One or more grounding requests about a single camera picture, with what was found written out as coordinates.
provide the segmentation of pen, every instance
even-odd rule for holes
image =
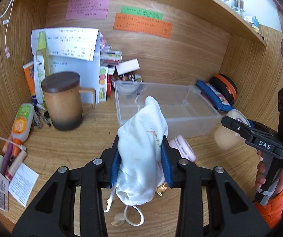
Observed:
[[[43,121],[50,127],[51,123],[48,121],[48,119],[41,113],[40,109],[38,107],[35,107],[36,114],[43,119]]]
[[[50,115],[49,115],[48,111],[45,111],[45,112],[44,112],[44,116],[45,116],[47,119],[50,119]]]
[[[39,103],[36,104],[36,107],[39,108],[39,109],[41,109],[41,110],[43,110],[43,111],[46,110],[45,107],[44,107],[43,105],[39,104]]]
[[[41,121],[40,121],[36,111],[34,111],[34,120],[35,120],[35,123],[36,123],[37,127],[38,128],[42,128],[42,123],[41,123]]]

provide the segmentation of orange tube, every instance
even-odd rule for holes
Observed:
[[[33,99],[33,103],[37,104],[36,92],[35,92],[35,82],[34,82],[34,62],[31,61],[23,66],[25,78],[27,81],[28,89],[30,90],[30,95]]]

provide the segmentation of gold wrapper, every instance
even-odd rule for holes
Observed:
[[[168,188],[168,183],[164,182],[163,184],[157,187],[156,192],[160,197],[162,197],[164,192],[167,190],[167,188]]]
[[[111,225],[117,227],[117,226],[121,226],[124,223],[125,223],[124,214],[123,212],[121,212],[121,213],[115,214],[114,221],[111,222]]]

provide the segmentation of blue gripper pad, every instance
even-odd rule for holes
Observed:
[[[254,127],[255,127],[255,124],[253,123],[253,121],[250,120],[250,119],[248,119],[248,121],[249,121],[250,126],[251,126],[252,128],[254,128]]]
[[[111,166],[111,187],[113,187],[116,184],[118,171],[120,169],[120,163],[121,163],[121,157],[118,150],[116,149],[116,153]]]
[[[163,142],[161,145],[161,164],[162,164],[163,174],[165,176],[165,181],[167,182],[168,186],[172,186],[173,181],[171,176],[171,166]]]

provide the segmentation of mug handle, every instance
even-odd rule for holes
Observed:
[[[89,92],[89,93],[93,94],[93,104],[92,104],[92,108],[89,111],[89,112],[91,112],[95,109],[95,97],[97,95],[97,92],[95,91],[94,88],[84,88],[84,87],[79,88],[79,93],[85,93],[85,92]]]

